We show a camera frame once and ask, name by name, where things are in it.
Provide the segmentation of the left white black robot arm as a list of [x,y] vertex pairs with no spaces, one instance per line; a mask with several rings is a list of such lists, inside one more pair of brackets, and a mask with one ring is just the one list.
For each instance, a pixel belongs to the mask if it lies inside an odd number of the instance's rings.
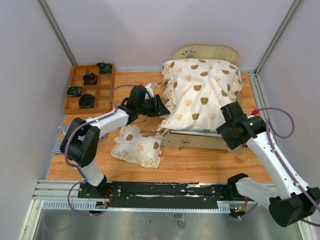
[[95,161],[100,137],[133,123],[140,115],[149,118],[169,115],[160,96],[153,92],[155,86],[131,84],[129,97],[110,112],[90,119],[77,117],[71,122],[60,150],[66,164],[80,173],[80,184],[89,187],[96,198],[104,198],[108,192],[107,178]]

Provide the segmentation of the black rolled sock middle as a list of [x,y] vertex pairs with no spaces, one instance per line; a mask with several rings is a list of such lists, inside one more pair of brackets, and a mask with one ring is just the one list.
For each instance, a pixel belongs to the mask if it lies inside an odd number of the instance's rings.
[[96,85],[98,82],[98,76],[93,72],[91,72],[90,74],[85,74],[82,79],[84,86]]

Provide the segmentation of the aluminium rail frame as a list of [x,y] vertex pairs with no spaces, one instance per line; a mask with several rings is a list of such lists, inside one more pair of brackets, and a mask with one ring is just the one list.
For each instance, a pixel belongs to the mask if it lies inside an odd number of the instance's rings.
[[250,115],[239,102],[221,108],[224,124],[217,128],[220,139],[230,149],[250,148],[271,176],[274,186],[254,181],[247,174],[230,177],[226,184],[179,182],[109,181],[94,162],[99,137],[118,127],[128,126],[138,115],[157,117],[169,111],[154,84],[132,85],[130,96],[115,110],[96,118],[76,118],[62,142],[66,163],[76,168],[82,180],[51,182],[40,180],[40,192],[32,199],[19,238],[34,237],[38,223],[45,222],[42,211],[71,210],[86,217],[99,217],[108,211],[184,213],[226,213],[241,220],[249,215],[249,202],[268,209],[281,227],[307,218],[320,208],[320,190],[310,187],[292,168],[279,149],[276,132],[259,109]]

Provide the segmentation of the small bear print pillow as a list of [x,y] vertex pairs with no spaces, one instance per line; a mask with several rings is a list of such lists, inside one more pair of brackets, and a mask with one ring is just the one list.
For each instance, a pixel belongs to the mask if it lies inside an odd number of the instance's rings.
[[162,161],[161,146],[164,137],[156,133],[146,135],[135,125],[123,126],[119,136],[114,139],[111,155],[119,160],[139,164],[144,168],[157,169]]

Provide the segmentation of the wooden pet bed frame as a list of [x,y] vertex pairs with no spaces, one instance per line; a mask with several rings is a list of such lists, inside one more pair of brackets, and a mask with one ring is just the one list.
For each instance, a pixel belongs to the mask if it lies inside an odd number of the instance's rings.
[[[228,61],[238,68],[241,64],[239,53],[232,47],[226,45],[212,44],[190,44],[177,50],[171,60],[181,59],[209,59]],[[236,102],[241,102],[241,93],[236,93]],[[246,148],[238,146],[231,150],[222,137],[199,136],[172,133],[170,129],[164,130],[164,148],[168,150],[179,150],[181,147],[203,148],[212,150],[224,150],[229,154],[241,155]]]

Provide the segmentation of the large bear print cushion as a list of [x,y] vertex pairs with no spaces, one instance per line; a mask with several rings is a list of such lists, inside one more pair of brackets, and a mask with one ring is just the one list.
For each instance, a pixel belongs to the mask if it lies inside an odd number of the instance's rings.
[[163,64],[162,97],[170,114],[158,130],[214,132],[225,123],[221,108],[242,90],[240,69],[226,60],[186,58]]

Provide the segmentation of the right aluminium corner post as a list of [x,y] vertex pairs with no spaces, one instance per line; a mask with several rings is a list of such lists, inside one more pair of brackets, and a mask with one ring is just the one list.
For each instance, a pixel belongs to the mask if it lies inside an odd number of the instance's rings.
[[293,20],[293,18],[295,17],[295,15],[297,14],[299,8],[302,6],[303,3],[304,3],[304,0],[294,0],[292,2],[282,22],[280,23],[278,29],[276,30],[270,44],[268,45],[265,53],[263,54],[259,64],[257,65],[254,71],[255,75],[258,75],[261,72],[268,58],[272,54],[273,50],[276,48],[278,42],[280,41],[281,37],[285,33],[286,29],[290,25],[291,21]]

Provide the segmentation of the aluminium corner post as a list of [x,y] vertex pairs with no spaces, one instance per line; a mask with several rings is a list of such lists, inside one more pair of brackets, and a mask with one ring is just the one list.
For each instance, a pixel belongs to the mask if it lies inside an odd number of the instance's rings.
[[70,64],[72,66],[77,66],[78,63],[77,63],[70,47],[68,46],[68,43],[65,40],[65,37],[64,37],[60,27],[58,26],[58,23],[53,15],[50,7],[49,7],[47,1],[46,0],[36,0],[36,1],[38,3],[39,7],[41,8],[44,16],[46,17],[53,33],[55,34],[60,46],[62,47],[66,57],[68,58]]
[[263,54],[259,64],[257,65],[254,71],[255,75],[258,75],[261,72],[268,58],[272,54],[273,50],[276,48],[278,42],[280,41],[281,37],[285,33],[286,29],[290,25],[291,21],[293,20],[293,18],[295,17],[295,15],[297,14],[299,8],[302,6],[303,3],[304,3],[304,0],[294,0],[292,2],[282,22],[280,23],[278,29],[276,30],[270,44],[268,45],[265,53]]

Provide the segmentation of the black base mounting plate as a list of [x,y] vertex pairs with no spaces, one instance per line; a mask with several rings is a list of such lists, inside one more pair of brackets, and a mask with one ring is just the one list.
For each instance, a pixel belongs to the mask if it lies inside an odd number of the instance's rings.
[[217,208],[219,201],[246,200],[232,195],[227,184],[203,182],[108,181],[97,187],[82,183],[77,196],[108,200],[113,208],[152,210],[208,210]]

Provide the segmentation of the left aluminium corner post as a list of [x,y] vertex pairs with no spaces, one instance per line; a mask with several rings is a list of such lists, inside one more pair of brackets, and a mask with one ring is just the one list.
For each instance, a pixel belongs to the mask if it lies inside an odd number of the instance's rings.
[[65,40],[65,37],[64,37],[60,27],[58,26],[58,23],[53,15],[50,7],[49,7],[47,1],[46,0],[36,0],[36,1],[38,3],[39,7],[41,8],[44,16],[46,17],[53,33],[55,34],[60,46],[62,47],[66,57],[68,58],[70,64],[72,66],[77,66],[78,63],[77,63],[70,47],[68,46],[68,43]]

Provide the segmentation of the black rolled sock bottom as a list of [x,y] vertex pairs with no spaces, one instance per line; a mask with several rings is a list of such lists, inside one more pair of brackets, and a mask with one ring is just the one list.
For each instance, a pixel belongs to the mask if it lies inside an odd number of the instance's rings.
[[82,95],[78,100],[78,106],[80,109],[91,109],[95,105],[95,96],[86,93]]

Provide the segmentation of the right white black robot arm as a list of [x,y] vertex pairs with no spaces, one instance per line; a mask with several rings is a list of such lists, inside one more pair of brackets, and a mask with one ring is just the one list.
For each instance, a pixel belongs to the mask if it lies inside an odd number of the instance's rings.
[[232,200],[247,197],[262,205],[281,227],[299,221],[317,227],[307,217],[320,209],[320,189],[310,187],[291,166],[274,139],[277,132],[270,120],[259,116],[260,109],[246,115],[236,101],[220,110],[225,122],[217,128],[217,133],[231,150],[247,145],[274,183],[274,187],[267,187],[239,173],[227,180],[227,196]]

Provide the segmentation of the black rolled sock top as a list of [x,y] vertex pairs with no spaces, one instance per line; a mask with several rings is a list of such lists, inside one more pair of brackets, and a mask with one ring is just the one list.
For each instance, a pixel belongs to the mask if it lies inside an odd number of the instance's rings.
[[99,74],[111,74],[112,73],[112,64],[111,63],[105,63],[105,62],[99,62],[96,64],[97,67],[99,67]]

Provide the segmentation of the blue striped cloth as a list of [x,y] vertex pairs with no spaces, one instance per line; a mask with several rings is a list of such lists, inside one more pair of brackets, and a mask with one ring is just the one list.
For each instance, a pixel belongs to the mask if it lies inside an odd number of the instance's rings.
[[[63,135],[65,136],[70,128],[70,124],[67,124],[67,125],[61,125],[58,127]],[[99,141],[103,141],[105,140],[106,138],[108,137],[108,134],[104,134],[102,135],[100,138],[99,138]],[[83,141],[85,139],[85,135],[84,134],[80,134],[78,137],[77,137],[80,141]],[[56,145],[55,147],[53,148],[53,150],[51,151],[53,154],[61,154],[61,145],[63,143],[63,139],[61,139]]]

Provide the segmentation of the black green rolled sock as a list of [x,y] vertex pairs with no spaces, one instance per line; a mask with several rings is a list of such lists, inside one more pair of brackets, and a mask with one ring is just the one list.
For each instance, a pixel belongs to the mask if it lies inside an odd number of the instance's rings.
[[82,95],[83,87],[79,85],[70,86],[67,89],[67,97],[68,98],[75,98],[80,97]]

